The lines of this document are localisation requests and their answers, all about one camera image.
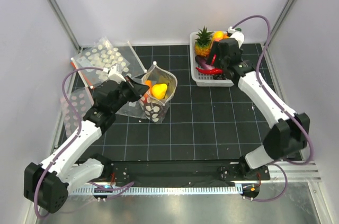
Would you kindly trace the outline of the orange red toy mango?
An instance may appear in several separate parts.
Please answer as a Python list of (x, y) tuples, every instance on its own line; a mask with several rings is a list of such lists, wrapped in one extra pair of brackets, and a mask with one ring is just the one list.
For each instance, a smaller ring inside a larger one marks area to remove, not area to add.
[(152, 83), (150, 80), (146, 80), (145, 85), (147, 85), (150, 89), (152, 88)]

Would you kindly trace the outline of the yellow toy pear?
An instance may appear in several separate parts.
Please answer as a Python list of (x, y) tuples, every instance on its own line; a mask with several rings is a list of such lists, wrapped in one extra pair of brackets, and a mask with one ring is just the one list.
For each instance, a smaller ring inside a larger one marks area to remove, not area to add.
[(158, 100), (163, 100), (166, 97), (166, 92), (167, 92), (168, 86), (167, 84), (155, 84), (152, 86), (150, 89), (151, 95), (158, 99)]

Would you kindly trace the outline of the white-dotted zip bag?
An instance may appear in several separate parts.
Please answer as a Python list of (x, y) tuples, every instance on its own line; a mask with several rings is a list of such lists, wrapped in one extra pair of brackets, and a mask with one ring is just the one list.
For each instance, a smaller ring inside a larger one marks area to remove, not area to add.
[(165, 119), (170, 100), (175, 95), (177, 78), (169, 71), (160, 68), (157, 61), (153, 61), (141, 78), (141, 83), (149, 87), (139, 100), (141, 108), (150, 122), (160, 124)]

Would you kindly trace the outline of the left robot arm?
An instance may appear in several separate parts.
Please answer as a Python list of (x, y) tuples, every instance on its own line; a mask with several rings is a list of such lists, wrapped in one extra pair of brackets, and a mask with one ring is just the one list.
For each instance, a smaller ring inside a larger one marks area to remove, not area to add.
[(98, 179), (108, 181), (112, 176), (111, 161), (95, 154), (83, 164), (76, 161), (97, 141), (116, 120), (116, 112), (128, 102), (140, 100), (149, 90), (126, 76), (121, 82), (107, 80), (93, 92), (94, 103), (80, 120), (76, 131), (48, 158), (39, 164), (30, 163), (24, 171), (24, 197), (39, 209), (57, 212), (67, 197), (83, 184)]

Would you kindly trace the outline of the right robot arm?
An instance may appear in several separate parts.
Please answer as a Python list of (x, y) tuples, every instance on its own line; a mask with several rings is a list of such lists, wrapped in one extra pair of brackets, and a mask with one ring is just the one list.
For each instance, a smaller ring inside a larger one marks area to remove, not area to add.
[(234, 38), (213, 42), (207, 64), (215, 67), (245, 93), (265, 117), (270, 131), (261, 146), (239, 159), (239, 174), (250, 180), (258, 169), (272, 164), (306, 147), (311, 148), (308, 134), (310, 118), (288, 107), (265, 82), (258, 69), (242, 58)]

